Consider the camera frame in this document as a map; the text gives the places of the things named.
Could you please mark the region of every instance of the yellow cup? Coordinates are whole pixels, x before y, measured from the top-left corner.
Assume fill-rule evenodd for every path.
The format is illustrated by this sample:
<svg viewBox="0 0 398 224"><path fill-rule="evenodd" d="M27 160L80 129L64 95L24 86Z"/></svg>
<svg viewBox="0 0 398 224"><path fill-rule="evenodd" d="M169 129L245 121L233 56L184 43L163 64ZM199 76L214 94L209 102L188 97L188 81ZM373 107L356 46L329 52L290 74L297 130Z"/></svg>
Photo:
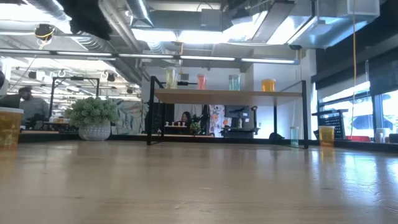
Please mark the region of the yellow cup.
<svg viewBox="0 0 398 224"><path fill-rule="evenodd" d="M319 126L319 140L321 146L333 147L335 145L335 127Z"/></svg>
<svg viewBox="0 0 398 224"><path fill-rule="evenodd" d="M275 80L272 78L268 78L262 80L262 91L275 91Z"/></svg>
<svg viewBox="0 0 398 224"><path fill-rule="evenodd" d="M0 151L16 150L24 110L0 108Z"/></svg>

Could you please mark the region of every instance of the person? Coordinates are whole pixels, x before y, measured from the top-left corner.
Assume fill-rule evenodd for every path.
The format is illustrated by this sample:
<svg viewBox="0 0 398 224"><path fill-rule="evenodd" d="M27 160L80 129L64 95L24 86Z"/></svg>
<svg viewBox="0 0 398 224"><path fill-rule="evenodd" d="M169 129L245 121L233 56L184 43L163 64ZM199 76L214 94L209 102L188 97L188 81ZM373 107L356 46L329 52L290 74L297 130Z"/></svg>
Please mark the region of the person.
<svg viewBox="0 0 398 224"><path fill-rule="evenodd" d="M185 122L185 125L189 127L189 124L191 123L191 113L188 111L182 113L181 122Z"/></svg>
<svg viewBox="0 0 398 224"><path fill-rule="evenodd" d="M19 108L24 110L24 120L47 121L49 118L49 104L37 97L32 96L30 87L20 88L19 96L24 99Z"/></svg>

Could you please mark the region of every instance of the plastic cup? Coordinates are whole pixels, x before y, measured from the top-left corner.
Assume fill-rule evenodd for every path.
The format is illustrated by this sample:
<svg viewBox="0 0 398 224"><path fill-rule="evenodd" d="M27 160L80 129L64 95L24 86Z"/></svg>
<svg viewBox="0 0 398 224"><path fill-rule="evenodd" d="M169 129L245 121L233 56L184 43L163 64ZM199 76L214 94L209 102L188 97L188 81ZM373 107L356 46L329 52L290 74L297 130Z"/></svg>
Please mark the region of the plastic cup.
<svg viewBox="0 0 398 224"><path fill-rule="evenodd" d="M290 127L290 145L293 147L299 146L299 127Z"/></svg>
<svg viewBox="0 0 398 224"><path fill-rule="evenodd" d="M262 80L262 91L275 91L275 82L273 78Z"/></svg>
<svg viewBox="0 0 398 224"><path fill-rule="evenodd" d="M0 151L16 150L24 110L0 108Z"/></svg>
<svg viewBox="0 0 398 224"><path fill-rule="evenodd" d="M177 88L177 74L174 69L166 69L166 89Z"/></svg>
<svg viewBox="0 0 398 224"><path fill-rule="evenodd" d="M198 90L206 90L206 75L198 75Z"/></svg>
<svg viewBox="0 0 398 224"><path fill-rule="evenodd" d="M229 90L234 90L234 91L241 90L241 76L240 75L229 75Z"/></svg>
<svg viewBox="0 0 398 224"><path fill-rule="evenodd" d="M335 145L335 127L319 126L319 140L321 146L333 147Z"/></svg>

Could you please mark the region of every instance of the man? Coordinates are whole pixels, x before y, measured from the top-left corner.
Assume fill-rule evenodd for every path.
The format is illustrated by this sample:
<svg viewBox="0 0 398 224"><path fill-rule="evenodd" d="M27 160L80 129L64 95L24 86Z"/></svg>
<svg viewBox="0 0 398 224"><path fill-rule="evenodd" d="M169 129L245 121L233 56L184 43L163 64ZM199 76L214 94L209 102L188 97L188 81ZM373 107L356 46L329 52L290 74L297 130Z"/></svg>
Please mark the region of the man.
<svg viewBox="0 0 398 224"><path fill-rule="evenodd" d="M47 121L49 118L49 104L41 98L32 96L30 87L19 89L19 96L24 101L19 105L24 110L24 120Z"/></svg>

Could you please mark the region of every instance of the yellow liquid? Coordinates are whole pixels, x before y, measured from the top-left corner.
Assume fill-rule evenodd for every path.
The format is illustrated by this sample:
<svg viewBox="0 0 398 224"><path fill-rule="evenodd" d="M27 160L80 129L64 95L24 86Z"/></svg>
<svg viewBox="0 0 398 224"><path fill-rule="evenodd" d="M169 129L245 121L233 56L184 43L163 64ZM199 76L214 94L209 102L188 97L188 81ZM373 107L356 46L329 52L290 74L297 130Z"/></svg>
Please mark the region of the yellow liquid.
<svg viewBox="0 0 398 224"><path fill-rule="evenodd" d="M335 143L335 129L319 127L319 140L321 146L333 147Z"/></svg>
<svg viewBox="0 0 398 224"><path fill-rule="evenodd" d="M0 151L17 149L21 119L20 113L0 112Z"/></svg>
<svg viewBox="0 0 398 224"><path fill-rule="evenodd" d="M261 82L262 91L275 91L275 80L265 79Z"/></svg>

